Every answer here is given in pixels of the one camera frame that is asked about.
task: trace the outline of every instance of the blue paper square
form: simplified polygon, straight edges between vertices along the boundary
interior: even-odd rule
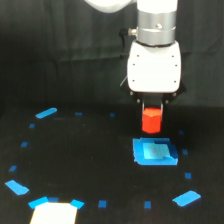
[[[107,207],[107,202],[106,201],[99,201],[99,204],[98,204],[98,207],[99,208],[106,208]]]
[[[71,205],[73,205],[74,207],[80,209],[82,208],[82,206],[84,205],[85,203],[81,202],[81,201],[77,201],[77,200],[73,200],[71,202]]]
[[[23,143],[21,144],[21,147],[26,147],[27,144],[28,144],[28,142],[23,142]]]
[[[173,157],[163,157],[163,159],[146,159],[144,157],[144,143],[154,143],[155,141],[169,141],[167,138],[141,138],[133,139],[134,161],[140,165],[177,165],[178,159]]]
[[[184,155],[188,155],[187,149],[183,149],[182,152],[183,152]]]
[[[185,178],[186,179],[191,179],[191,173],[185,173]]]
[[[145,201],[144,208],[151,209],[151,202],[150,201]]]
[[[16,168],[17,168],[17,166],[11,166],[11,168],[9,169],[9,171],[10,171],[10,172],[13,172],[13,171],[16,170]]]
[[[201,195],[197,194],[194,191],[188,191],[187,193],[174,198],[173,201],[176,202],[179,206],[183,207],[199,198],[201,198]]]
[[[48,201],[48,198],[47,198],[47,197],[43,197],[43,198],[39,198],[39,199],[37,199],[37,200],[35,200],[35,201],[31,201],[31,202],[29,202],[28,205],[30,206],[30,208],[34,209],[34,208],[36,208],[38,205],[42,205],[42,204],[44,204],[44,203],[46,203],[46,202],[49,202],[49,201]]]

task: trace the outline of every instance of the white square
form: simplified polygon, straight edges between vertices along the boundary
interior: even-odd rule
[[[30,224],[74,224],[77,208],[68,203],[38,205]]]

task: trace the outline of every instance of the red cube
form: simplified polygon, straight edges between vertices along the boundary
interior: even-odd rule
[[[158,108],[145,108],[142,118],[142,131],[149,134],[161,131],[162,110]]]

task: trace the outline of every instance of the blue tape marker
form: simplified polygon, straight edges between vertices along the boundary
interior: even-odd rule
[[[48,198],[49,202],[58,202],[58,198]]]
[[[82,112],[76,112],[75,115],[82,116]]]
[[[43,198],[40,198],[40,199],[37,199],[35,201],[31,201],[28,203],[28,205],[30,206],[30,208],[34,209],[36,208],[38,205],[42,205],[46,202],[49,202],[48,201],[48,198],[47,197],[43,197]]]
[[[9,187],[17,195],[23,195],[23,194],[26,194],[29,191],[28,188],[23,187],[22,185],[18,184],[14,180],[11,180],[11,181],[5,183],[5,185],[7,187]]]
[[[134,161],[140,165],[177,165],[178,159],[172,157],[163,157],[163,159],[145,159],[143,143],[153,143],[158,139],[133,139],[133,151],[134,151]]]
[[[56,108],[51,108],[51,109],[49,109],[49,110],[45,110],[45,111],[43,111],[43,112],[37,114],[36,117],[39,118],[39,119],[41,119],[41,118],[44,118],[44,117],[46,117],[46,116],[49,116],[49,115],[55,113],[56,111],[57,111]]]
[[[100,200],[99,204],[98,204],[98,207],[99,208],[106,208],[107,207],[107,201]]]
[[[145,201],[144,208],[151,209],[151,202],[150,201]]]
[[[11,168],[9,169],[9,171],[10,171],[10,172],[13,172],[13,171],[16,170],[16,168],[17,168],[17,166],[11,166]]]
[[[27,145],[28,145],[28,142],[23,142],[23,143],[21,144],[21,147],[27,147]]]
[[[194,191],[188,191],[187,193],[174,198],[173,201],[176,202],[179,206],[183,207],[199,198],[201,198],[201,195],[197,194]]]
[[[74,207],[80,209],[82,208],[82,206],[84,205],[85,203],[81,202],[81,201],[77,201],[77,200],[73,200],[71,202],[71,205],[73,205]]]
[[[185,178],[186,179],[191,179],[191,173],[185,173]]]
[[[188,155],[187,149],[183,149],[182,152],[183,152],[184,155]]]
[[[179,130],[179,135],[184,135],[184,131],[183,130]]]

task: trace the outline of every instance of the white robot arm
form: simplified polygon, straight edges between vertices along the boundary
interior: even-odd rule
[[[128,58],[128,86],[131,93],[176,96],[181,81],[181,54],[175,41],[178,0],[85,1],[106,13],[137,3],[138,25],[136,29],[129,29],[129,35],[136,36],[136,39],[132,42]]]
[[[117,12],[129,4],[137,2],[137,0],[84,0],[84,1],[89,3],[93,8],[105,13]]]

